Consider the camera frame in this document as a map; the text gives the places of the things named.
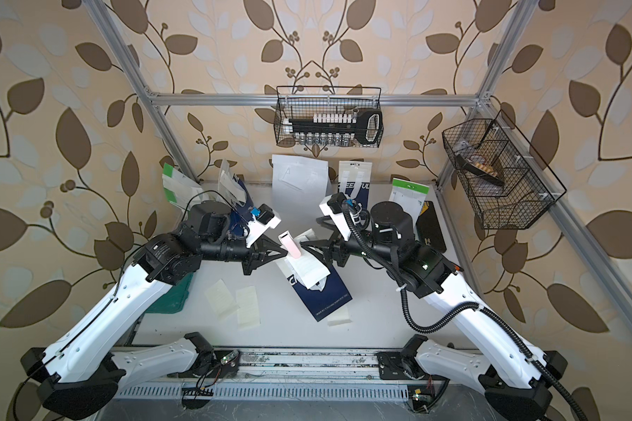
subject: green label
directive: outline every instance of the green label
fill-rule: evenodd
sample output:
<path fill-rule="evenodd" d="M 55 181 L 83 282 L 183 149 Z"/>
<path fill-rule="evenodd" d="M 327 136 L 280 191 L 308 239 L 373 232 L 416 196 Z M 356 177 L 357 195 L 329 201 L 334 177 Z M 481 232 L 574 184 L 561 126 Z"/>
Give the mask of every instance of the green label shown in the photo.
<path fill-rule="evenodd" d="M 394 187 L 401 187 L 403 189 L 418 191 L 420 193 L 424 193 L 425 195 L 429 194 L 428 186 L 424 186 L 423 184 L 416 184 L 415 182 L 411 181 L 394 179 Z"/>
<path fill-rule="evenodd" d="M 162 173 L 168 177 L 173 177 L 173 167 L 169 164 L 164 163 L 164 171 Z"/>
<path fill-rule="evenodd" d="M 173 194 L 171 190 L 164 188 L 164 194 L 166 195 L 166 200 L 171 203 L 176 203 L 176 195 Z"/>

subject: white table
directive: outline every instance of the white table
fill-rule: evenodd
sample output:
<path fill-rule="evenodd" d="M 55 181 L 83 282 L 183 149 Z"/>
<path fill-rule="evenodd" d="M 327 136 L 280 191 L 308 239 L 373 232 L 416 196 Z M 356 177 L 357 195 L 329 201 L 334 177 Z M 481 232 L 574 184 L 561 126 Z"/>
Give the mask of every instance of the white table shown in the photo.
<path fill-rule="evenodd" d="M 256 206 L 271 206 L 271 185 L 249 185 Z M 372 185 L 369 205 L 388 200 L 391 185 Z M 458 263 L 454 245 L 449 237 L 444 216 L 438 206 L 433 186 L 427 200 L 436 207 L 440 229 L 445 237 L 445 256 Z M 312 219 L 285 218 L 268 235 L 276 240 L 278 234 L 290 230 L 293 236 L 313 228 L 320 239 L 327 239 L 330 231 Z M 356 256 L 349 258 L 345 267 L 337 267 L 353 298 L 346 304 L 352 323 L 329 327 L 324 319 L 316 322 L 274 262 L 244 276 L 239 263 L 204 261 L 194 275 L 185 307 L 174 315 L 147 314 L 135 335 L 134 344 L 156 345 L 175 341 L 189 332 L 200 332 L 214 346 L 232 347 L 300 347 L 300 348 L 401 348 L 415 332 L 402 315 L 400 294 L 396 282 L 386 271 L 374 270 Z M 219 279 L 236 295 L 236 290 L 254 285 L 260 307 L 261 325 L 239 330 L 236 315 L 219 321 L 204 295 Z M 421 325 L 435 323 L 441 316 L 424 300 L 408 294 L 410 311 Z M 452 324 L 431 338 L 439 343 L 453 342 L 457 348 L 474 348 L 472 343 Z"/>

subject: metal grate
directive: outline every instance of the metal grate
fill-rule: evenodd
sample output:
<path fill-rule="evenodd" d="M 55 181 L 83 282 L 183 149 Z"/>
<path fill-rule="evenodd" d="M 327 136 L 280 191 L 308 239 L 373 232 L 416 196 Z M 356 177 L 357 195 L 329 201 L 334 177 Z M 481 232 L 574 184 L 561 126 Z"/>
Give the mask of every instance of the metal grate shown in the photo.
<path fill-rule="evenodd" d="M 381 88 L 277 86 L 276 92 L 278 146 L 379 147 Z"/>
<path fill-rule="evenodd" d="M 194 382 L 177 385 L 146 382 L 119 393 L 116 399 L 178 400 L 183 389 L 194 386 Z M 406 385 L 220 383 L 207 390 L 213 392 L 212 399 L 220 400 L 403 402 L 408 399 Z"/>
<path fill-rule="evenodd" d="M 553 192 L 543 184 L 527 162 L 542 158 L 533 146 L 529 152 L 518 151 L 497 119 L 472 119 L 451 127 L 443 131 L 443 144 L 484 229 L 529 228 L 566 191 Z M 503 185 L 468 171 L 466 162 L 490 166 Z"/>

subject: wire basket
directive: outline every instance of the wire basket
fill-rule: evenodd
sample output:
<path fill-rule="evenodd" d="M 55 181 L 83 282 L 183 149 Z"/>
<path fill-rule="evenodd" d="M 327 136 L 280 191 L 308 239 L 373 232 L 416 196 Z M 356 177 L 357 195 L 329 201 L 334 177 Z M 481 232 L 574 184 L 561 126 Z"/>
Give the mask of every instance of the wire basket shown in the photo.
<path fill-rule="evenodd" d="M 499 111 L 494 119 L 450 127 L 443 131 L 443 144 L 480 225 L 524 230 L 566 193 L 566 187 L 524 134 L 530 150 L 514 146 L 504 130 L 510 129 L 509 119 L 500 116 Z M 534 159 L 552 173 L 557 188 L 546 186 L 532 170 L 529 160 Z"/>
<path fill-rule="evenodd" d="M 281 147 L 379 147 L 381 88 L 277 86 L 274 134 Z"/>

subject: green mat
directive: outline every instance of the green mat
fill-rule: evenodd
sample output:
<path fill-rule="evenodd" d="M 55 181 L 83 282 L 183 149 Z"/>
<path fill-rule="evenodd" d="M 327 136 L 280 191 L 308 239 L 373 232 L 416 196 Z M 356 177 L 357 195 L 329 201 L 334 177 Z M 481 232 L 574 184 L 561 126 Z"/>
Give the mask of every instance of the green mat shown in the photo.
<path fill-rule="evenodd" d="M 172 315 L 182 310 L 185 306 L 185 300 L 189 296 L 189 284 L 192 282 L 193 275 L 194 273 L 187 274 L 183 280 L 178 282 L 178 285 L 159 297 L 145 312 Z"/>

